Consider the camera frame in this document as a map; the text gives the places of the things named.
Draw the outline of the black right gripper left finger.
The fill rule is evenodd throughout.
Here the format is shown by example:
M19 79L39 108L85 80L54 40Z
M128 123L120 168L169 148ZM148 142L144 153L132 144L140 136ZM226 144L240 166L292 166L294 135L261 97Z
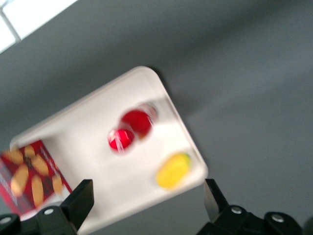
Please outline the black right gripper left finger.
M21 223L22 235L76 235L94 205L93 180L84 179L58 206Z

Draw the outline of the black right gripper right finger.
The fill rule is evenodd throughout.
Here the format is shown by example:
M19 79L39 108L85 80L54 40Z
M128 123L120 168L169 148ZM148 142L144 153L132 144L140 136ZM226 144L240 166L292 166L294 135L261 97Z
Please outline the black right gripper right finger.
M230 205L214 179L204 182L204 205L209 217L199 235L238 235L248 212L237 205Z

